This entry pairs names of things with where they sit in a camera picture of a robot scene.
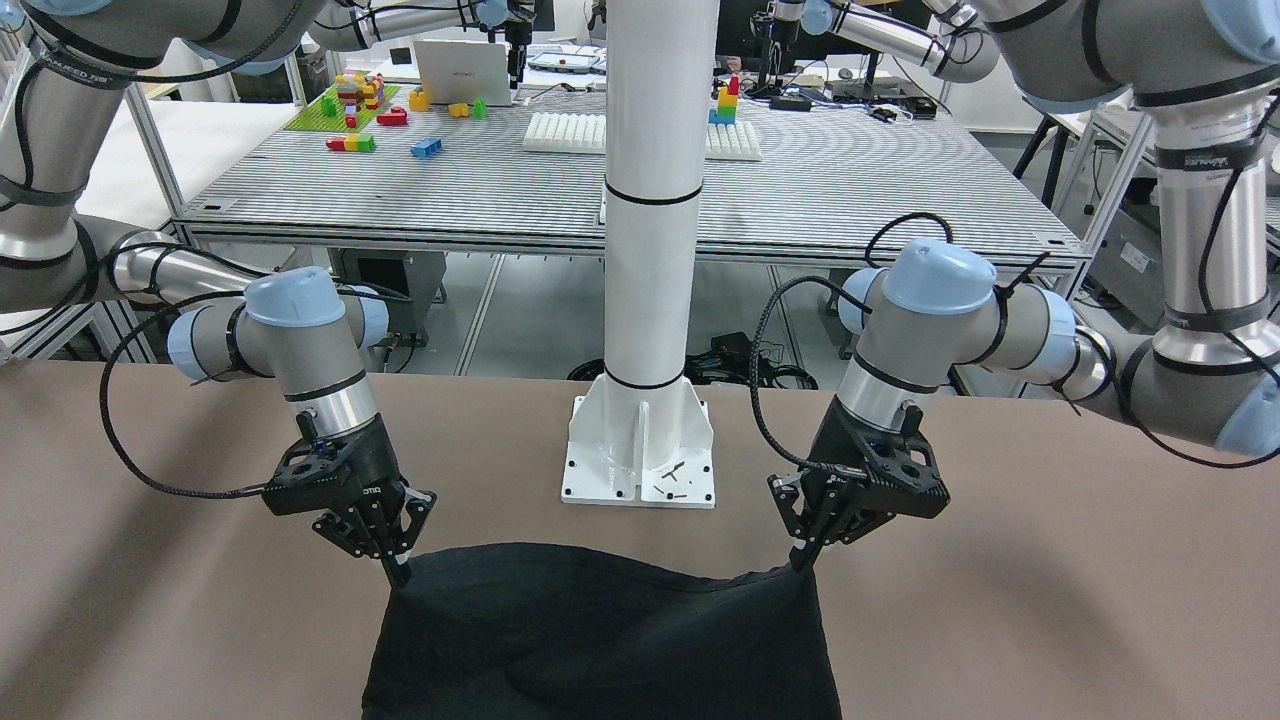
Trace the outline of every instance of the metal slatted table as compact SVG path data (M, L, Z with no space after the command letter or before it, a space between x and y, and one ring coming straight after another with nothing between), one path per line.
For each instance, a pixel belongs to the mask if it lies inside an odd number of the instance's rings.
M332 152L324 133L279 131L177 220L201 242L603 255L604 158L522 150L535 111L602 114L604 97L556 91L484 120L411 113L408 128L366 129L372 154ZM872 234L914 210L942 214L961 245L1005 270L1048 252L1039 274L1065 277L1088 259L948 115L887 126L858 110L778 113L744 101L740 118L754 123L765 160L707 163L701 260L859 265ZM443 138L444 151L412 158L428 136ZM936 233L920 223L883 249Z

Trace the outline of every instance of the white label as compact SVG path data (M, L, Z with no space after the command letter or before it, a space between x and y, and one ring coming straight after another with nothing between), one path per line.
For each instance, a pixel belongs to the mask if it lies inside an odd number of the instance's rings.
M1120 259L1129 263L1134 270L1138 270L1139 274L1146 273L1147 265L1151 264L1151 258L1129 242L1124 243L1124 250L1120 251Z

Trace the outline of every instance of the white mounting base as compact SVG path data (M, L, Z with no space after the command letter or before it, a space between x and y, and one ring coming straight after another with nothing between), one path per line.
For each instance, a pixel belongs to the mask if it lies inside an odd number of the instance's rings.
M712 427L707 404L698 400L689 380L680 391L681 443L675 457L657 468L648 465L652 436L649 404L640 402L634 415L636 468L627 468L609 455L603 418L605 379L602 377L586 396L573 400L568 454L561 500L585 505L632 507L716 507L716 473L712 466Z

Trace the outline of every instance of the light blue joint cap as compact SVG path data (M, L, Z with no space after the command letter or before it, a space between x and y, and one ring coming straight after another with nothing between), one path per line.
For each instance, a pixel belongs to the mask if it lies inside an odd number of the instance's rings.
M1254 63L1280 63L1280 0L1201 0L1213 29Z
M1213 447L1248 457L1262 457L1280 447L1280 388L1270 375L1263 375L1235 409Z
M352 286L351 290L378 295L371 287ZM378 341L387 337L387 328L390 327L390 313L387 304L372 297L360 297L360 310L365 314L365 336L360 338L360 348L372 347Z
M22 27L22 23L26 19L27 13L22 12L17 0L13 3L4 3L0 0L0 27L14 31Z
M1088 113L1103 102L1110 102L1116 97L1120 97L1128 91L1129 86L1121 85L1106 95L1092 97L1089 100L1044 100L1043 97L1036 97L1025 90L1023 91L1023 95L1027 96L1027 102L1041 113L1052 115L1074 115L1075 113Z
M215 65L229 65L233 60L233 58L225 58L223 55L219 55L218 53L214 53L207 47L196 45L189 40L183 40L183 42L187 44L187 47L191 47L192 53L200 55L206 60L212 60ZM288 59L289 56L284 55L283 58L276 58L275 60L255 60L252 63L244 63L243 65L236 68L232 72L239 73L242 76L265 76L266 73L284 65L284 63L288 61Z
M205 379L205 370L196 361L196 348L191 341L191 327L196 324L198 314L200 310L193 310L178 315L178 319L169 328L169 338L165 342L169 346L169 361L182 370L183 375L193 380Z
M315 328L347 313L329 273L298 268L256 279L244 288L244 310L264 325Z
M856 273L849 275L849 279L845 281L845 292L852 295L863 302L867 302L867 296L872 292L872 283L876 282L876 278L887 269L888 268L863 268L861 270L858 270ZM840 301L836 302L836 310L840 311L840 324L845 325L845 329L854 334L863 334L863 331L867 329L867 319L860 309L855 307L852 302L840 299Z
M964 315L991 300L996 266L941 240L913 240L884 278L890 302L922 315Z
M484 0L476 5L476 19L489 27L507 22L507 0Z
M809 35L822 35L831 28L832 17L827 0L804 0L800 27Z
M1020 372L1034 373L1046 368L1069 368L1075 356L1075 313L1065 297L1042 287L1034 287L1048 305L1048 337L1039 355Z
M114 0L27 0L27 4L49 15L87 15Z

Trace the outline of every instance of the blue lego brick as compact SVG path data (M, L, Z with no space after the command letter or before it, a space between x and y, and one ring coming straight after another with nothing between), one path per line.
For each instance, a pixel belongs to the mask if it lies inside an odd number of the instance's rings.
M415 145L412 152L415 158L430 158L443 149L444 145L440 142L439 137L429 137Z

